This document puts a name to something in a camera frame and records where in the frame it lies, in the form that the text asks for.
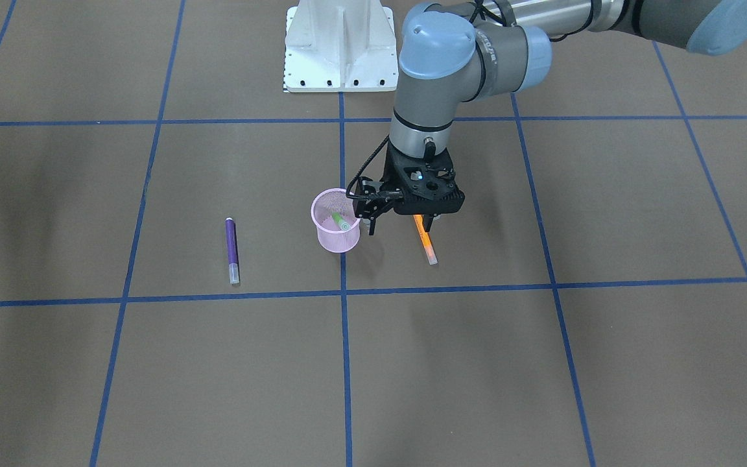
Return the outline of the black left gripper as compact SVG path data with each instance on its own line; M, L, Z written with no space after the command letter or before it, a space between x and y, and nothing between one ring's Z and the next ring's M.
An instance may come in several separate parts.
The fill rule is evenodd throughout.
M380 180L362 176L374 157L386 149ZM375 234L377 218L389 210L397 215L450 215L466 199L457 186L456 171L448 150L430 158L406 156L394 146L379 146L362 164L346 188L357 218L366 219L368 235Z

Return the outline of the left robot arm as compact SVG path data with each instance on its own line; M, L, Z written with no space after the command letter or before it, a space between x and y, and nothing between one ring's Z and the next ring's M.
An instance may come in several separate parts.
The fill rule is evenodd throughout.
M430 230L465 201L448 151L460 103L539 85L552 45L616 30L708 56L747 40L747 1L471 1L422 3L403 21L398 83L379 180L357 172L345 195L373 234L388 211Z

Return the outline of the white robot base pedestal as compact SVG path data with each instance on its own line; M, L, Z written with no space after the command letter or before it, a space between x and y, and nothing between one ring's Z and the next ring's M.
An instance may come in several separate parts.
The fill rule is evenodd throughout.
M379 1L300 1L285 13L283 89L289 93L397 88L394 13Z

